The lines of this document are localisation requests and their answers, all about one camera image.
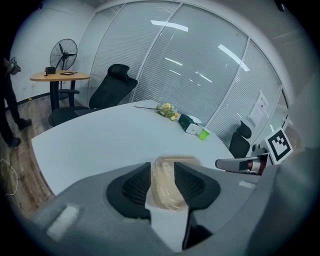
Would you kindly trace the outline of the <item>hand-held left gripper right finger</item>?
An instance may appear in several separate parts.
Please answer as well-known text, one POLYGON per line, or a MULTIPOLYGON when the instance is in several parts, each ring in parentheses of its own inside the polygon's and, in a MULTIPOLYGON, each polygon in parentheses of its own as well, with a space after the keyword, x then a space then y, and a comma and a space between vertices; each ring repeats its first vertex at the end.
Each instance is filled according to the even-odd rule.
POLYGON ((256 188, 258 175, 174 164, 174 182, 188 206, 182 249, 187 250, 227 224, 256 188))

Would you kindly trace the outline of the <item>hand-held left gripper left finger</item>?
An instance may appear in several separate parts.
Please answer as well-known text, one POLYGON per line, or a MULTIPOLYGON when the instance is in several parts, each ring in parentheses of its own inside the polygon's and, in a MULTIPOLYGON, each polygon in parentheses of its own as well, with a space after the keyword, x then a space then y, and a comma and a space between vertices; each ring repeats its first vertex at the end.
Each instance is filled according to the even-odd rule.
POLYGON ((146 209, 151 164, 83 178, 40 208, 32 222, 58 256, 171 256, 146 209))

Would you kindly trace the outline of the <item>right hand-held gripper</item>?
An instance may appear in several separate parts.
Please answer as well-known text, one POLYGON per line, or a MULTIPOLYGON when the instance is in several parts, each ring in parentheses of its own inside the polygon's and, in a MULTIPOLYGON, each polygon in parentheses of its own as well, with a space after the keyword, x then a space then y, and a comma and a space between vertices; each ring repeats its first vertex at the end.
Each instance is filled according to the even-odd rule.
POLYGON ((268 165, 281 164, 292 152, 285 131, 279 127, 252 146, 251 157, 217 159, 215 166, 232 173, 261 173, 268 165))

